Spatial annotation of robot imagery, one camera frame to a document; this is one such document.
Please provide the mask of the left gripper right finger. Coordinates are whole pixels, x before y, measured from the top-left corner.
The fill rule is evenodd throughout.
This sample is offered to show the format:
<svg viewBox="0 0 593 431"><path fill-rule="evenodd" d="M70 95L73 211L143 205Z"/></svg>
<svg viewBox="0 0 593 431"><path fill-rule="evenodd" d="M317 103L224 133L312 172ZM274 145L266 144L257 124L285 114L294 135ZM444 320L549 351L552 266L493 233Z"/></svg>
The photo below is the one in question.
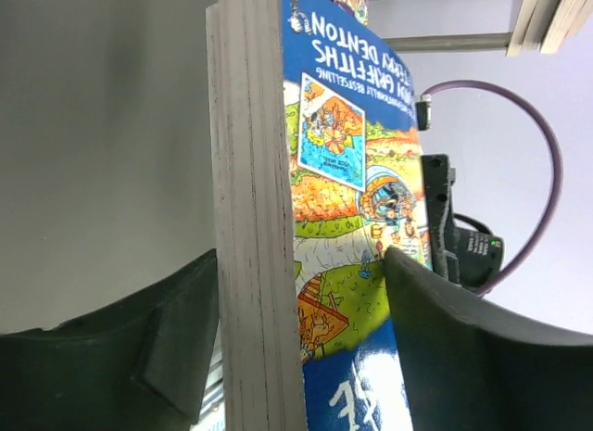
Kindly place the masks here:
<svg viewBox="0 0 593 431"><path fill-rule="evenodd" d="M590 335L506 310L395 247L384 272L414 429L591 429Z"/></svg>

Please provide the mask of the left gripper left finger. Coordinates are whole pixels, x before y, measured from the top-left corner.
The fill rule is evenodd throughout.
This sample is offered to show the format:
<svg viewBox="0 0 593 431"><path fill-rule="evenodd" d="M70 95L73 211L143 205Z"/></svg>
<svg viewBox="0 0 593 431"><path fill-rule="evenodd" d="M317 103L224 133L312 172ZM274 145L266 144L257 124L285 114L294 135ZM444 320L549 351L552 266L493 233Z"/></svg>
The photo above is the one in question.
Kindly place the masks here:
<svg viewBox="0 0 593 431"><path fill-rule="evenodd" d="M187 430L219 322L208 251L97 311L1 338L5 430Z"/></svg>

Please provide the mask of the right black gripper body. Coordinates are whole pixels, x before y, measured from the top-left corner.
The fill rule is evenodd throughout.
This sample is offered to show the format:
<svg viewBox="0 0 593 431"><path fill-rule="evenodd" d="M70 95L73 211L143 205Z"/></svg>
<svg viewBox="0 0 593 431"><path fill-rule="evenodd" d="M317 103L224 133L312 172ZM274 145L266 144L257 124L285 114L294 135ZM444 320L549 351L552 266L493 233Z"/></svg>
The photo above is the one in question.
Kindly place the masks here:
<svg viewBox="0 0 593 431"><path fill-rule="evenodd" d="M501 270L504 242L483 223L454 211L456 173L447 155L423 155L421 161L433 271L480 292Z"/></svg>

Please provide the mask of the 91-storey treehouse blue book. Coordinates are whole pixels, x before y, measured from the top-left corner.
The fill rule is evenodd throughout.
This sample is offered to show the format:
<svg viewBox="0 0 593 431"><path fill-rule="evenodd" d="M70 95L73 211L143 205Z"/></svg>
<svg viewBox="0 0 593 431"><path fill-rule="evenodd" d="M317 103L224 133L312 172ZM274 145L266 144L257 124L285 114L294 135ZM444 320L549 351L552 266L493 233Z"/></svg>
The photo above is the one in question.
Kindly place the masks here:
<svg viewBox="0 0 593 431"><path fill-rule="evenodd" d="M432 263L410 70L331 0L206 23L227 428L412 429L384 265Z"/></svg>

